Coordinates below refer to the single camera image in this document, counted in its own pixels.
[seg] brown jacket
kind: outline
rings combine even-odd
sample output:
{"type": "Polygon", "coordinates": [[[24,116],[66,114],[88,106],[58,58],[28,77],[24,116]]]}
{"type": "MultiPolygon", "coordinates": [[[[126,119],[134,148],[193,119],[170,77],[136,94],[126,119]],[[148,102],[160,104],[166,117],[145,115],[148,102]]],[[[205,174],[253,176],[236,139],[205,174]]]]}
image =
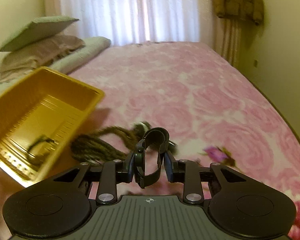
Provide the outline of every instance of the brown jacket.
{"type": "Polygon", "coordinates": [[[256,25],[263,21],[262,0],[215,0],[214,6],[219,18],[251,20],[256,25]]]}

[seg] bedsheet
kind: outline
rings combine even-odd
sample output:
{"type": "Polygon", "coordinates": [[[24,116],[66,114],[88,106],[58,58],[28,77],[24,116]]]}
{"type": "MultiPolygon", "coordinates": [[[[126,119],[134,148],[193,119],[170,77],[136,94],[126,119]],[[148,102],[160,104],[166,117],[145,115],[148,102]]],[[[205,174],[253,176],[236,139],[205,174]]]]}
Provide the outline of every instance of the bedsheet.
{"type": "MultiPolygon", "coordinates": [[[[298,209],[290,237],[300,239],[300,144],[271,104],[228,62],[202,43],[148,43],[112,47],[72,77],[105,91],[98,105],[107,112],[103,126],[129,127],[148,121],[168,130],[178,144],[176,159],[202,166],[203,149],[225,147],[246,175],[288,195],[298,209]]],[[[122,143],[106,138],[118,149],[122,143]]],[[[147,155],[146,173],[156,155],[147,155]]],[[[203,185],[205,197],[209,192],[203,185]]],[[[146,189],[119,184],[118,194],[181,194],[165,173],[146,189]]]]}

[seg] yellow plastic tray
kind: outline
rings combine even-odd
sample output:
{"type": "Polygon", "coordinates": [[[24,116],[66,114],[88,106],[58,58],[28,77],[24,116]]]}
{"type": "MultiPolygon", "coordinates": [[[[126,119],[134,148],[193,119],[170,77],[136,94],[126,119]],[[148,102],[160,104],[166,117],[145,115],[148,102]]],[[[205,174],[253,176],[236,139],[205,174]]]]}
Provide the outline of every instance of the yellow plastic tray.
{"type": "Polygon", "coordinates": [[[44,179],[103,97],[103,91],[49,68],[33,71],[0,96],[0,167],[24,187],[44,179]],[[28,152],[41,136],[53,142],[28,152]]]}

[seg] black strap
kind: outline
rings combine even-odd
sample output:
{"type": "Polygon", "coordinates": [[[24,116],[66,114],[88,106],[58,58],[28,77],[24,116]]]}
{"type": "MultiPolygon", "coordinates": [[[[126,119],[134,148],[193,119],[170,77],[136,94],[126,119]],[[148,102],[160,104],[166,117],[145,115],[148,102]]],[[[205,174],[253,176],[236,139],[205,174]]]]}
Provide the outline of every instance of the black strap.
{"type": "Polygon", "coordinates": [[[161,127],[152,128],[148,130],[143,139],[140,140],[135,149],[135,180],[141,188],[150,186],[158,181],[161,173],[161,165],[164,153],[168,150],[169,133],[161,127]],[[145,175],[146,166],[146,149],[150,145],[155,145],[159,148],[157,159],[157,170],[149,175],[145,175]]]}
{"type": "Polygon", "coordinates": [[[42,135],[42,136],[40,136],[39,138],[37,138],[37,140],[35,140],[34,143],[32,143],[32,144],[29,146],[29,148],[28,148],[28,150],[27,150],[27,155],[26,155],[27,160],[28,160],[31,164],[33,164],[33,165],[38,165],[38,164],[42,163],[43,160],[39,159],[38,156],[33,155],[30,151],[31,151],[35,146],[37,146],[38,144],[43,143],[43,142],[58,144],[57,141],[55,141],[55,140],[53,140],[53,139],[51,139],[51,138],[48,138],[48,137],[45,136],[45,135],[42,135]]]}

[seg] pillow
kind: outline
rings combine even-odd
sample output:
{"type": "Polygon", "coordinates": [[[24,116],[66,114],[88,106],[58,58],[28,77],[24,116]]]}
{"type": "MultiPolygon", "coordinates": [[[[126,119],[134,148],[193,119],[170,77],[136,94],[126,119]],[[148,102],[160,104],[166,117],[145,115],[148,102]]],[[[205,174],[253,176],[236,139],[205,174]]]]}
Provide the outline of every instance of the pillow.
{"type": "Polygon", "coordinates": [[[48,66],[82,46],[84,41],[75,36],[55,35],[8,54],[2,61],[0,72],[48,66]]]}
{"type": "Polygon", "coordinates": [[[54,36],[79,19],[68,16],[35,18],[8,37],[0,46],[0,51],[16,51],[28,44],[54,36]]]}
{"type": "Polygon", "coordinates": [[[86,64],[103,50],[110,46],[111,41],[105,37],[91,37],[84,39],[85,47],[53,63],[50,68],[68,74],[81,65],[86,64]]]}

